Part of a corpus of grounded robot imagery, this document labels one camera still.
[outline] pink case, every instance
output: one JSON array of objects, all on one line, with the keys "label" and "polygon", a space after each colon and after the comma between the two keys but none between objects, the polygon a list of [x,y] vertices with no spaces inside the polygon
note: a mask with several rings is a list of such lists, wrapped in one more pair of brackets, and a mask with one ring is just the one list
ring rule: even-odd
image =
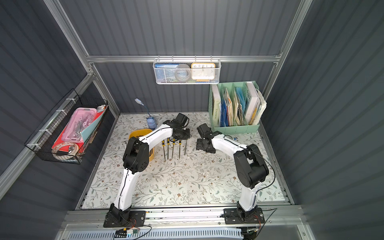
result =
[{"label": "pink case", "polygon": [[61,137],[64,142],[83,142],[81,131],[88,127],[97,114],[95,108],[76,109],[67,124],[67,127]]}]

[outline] clock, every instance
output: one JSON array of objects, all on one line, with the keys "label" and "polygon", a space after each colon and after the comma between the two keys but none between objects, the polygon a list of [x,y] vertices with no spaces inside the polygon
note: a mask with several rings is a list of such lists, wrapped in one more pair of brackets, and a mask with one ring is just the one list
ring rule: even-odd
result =
[{"label": "clock", "polygon": [[193,63],[191,64],[192,79],[196,81],[207,81],[215,78],[214,63]]}]

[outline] metal panel wall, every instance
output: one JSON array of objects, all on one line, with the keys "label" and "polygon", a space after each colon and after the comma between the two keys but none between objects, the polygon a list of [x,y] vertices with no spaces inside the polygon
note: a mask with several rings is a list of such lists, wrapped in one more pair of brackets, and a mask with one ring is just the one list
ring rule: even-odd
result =
[{"label": "metal panel wall", "polygon": [[[43,1],[0,1],[0,174],[56,103],[86,75]],[[100,97],[92,84],[85,93]],[[81,165],[34,158],[0,200],[0,239],[53,239],[75,208],[113,124]]]},{"label": "metal panel wall", "polygon": [[0,1],[0,174],[86,75],[43,1]]},{"label": "metal panel wall", "polygon": [[[83,93],[100,98],[94,84]],[[91,175],[114,122],[104,117],[81,165],[35,157],[0,201],[0,239],[54,239],[68,210],[73,210]]]},{"label": "metal panel wall", "polygon": [[316,239],[383,239],[384,1],[315,1],[263,116]]},{"label": "metal panel wall", "polygon": [[299,3],[61,1],[90,55],[275,55]]},{"label": "metal panel wall", "polygon": [[[274,63],[222,63],[220,82],[256,81],[264,89]],[[156,84],[152,63],[95,63],[122,113],[208,111],[209,85]]]}]

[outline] wire mesh basket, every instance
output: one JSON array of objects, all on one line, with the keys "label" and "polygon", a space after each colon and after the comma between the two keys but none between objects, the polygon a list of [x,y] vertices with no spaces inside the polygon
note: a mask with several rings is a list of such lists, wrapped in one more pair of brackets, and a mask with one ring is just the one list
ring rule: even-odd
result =
[{"label": "wire mesh basket", "polygon": [[155,59],[153,70],[157,84],[217,84],[221,62],[164,62]]},{"label": "wire mesh basket", "polygon": [[[57,151],[56,153],[53,153],[52,146],[60,136],[63,129],[66,127],[73,112],[77,108],[97,108],[100,105],[106,105],[104,113],[102,114],[101,119],[97,124],[96,128],[93,130],[91,135],[84,141],[84,144],[80,147],[76,147],[73,144],[73,146],[78,148],[76,154],[70,155],[68,152],[65,151]],[[56,111],[59,111],[59,114],[48,127],[34,132],[43,132],[41,137],[35,140],[36,143],[31,144],[33,136],[35,135],[33,133],[25,142],[25,146],[28,147],[30,150],[34,151],[35,154],[44,161],[81,164],[82,156],[86,153],[86,149],[92,143],[95,135],[98,132],[100,124],[102,123],[105,115],[107,114],[107,111],[109,111],[108,103],[104,99],[76,95],[63,109]]]}]

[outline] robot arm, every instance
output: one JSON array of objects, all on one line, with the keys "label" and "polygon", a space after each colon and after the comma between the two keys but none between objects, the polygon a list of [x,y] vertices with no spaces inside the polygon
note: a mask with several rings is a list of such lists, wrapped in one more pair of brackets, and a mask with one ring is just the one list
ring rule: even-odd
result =
[{"label": "robot arm", "polygon": [[239,144],[226,138],[221,132],[212,132],[207,124],[200,125],[197,130],[201,137],[197,140],[197,150],[210,153],[216,153],[216,150],[220,150],[234,158],[237,176],[243,184],[237,213],[243,221],[252,217],[255,212],[261,210],[257,208],[256,192],[269,174],[269,169],[259,148],[255,144],[249,146]]},{"label": "robot arm", "polygon": [[136,182],[149,163],[149,151],[162,140],[172,137],[174,139],[189,138],[189,131],[186,131],[188,117],[179,113],[172,121],[165,121],[153,132],[128,140],[123,155],[124,173],[115,201],[111,204],[106,219],[110,216],[114,219],[116,226],[124,226],[129,219],[129,212],[132,205],[132,196]]}]

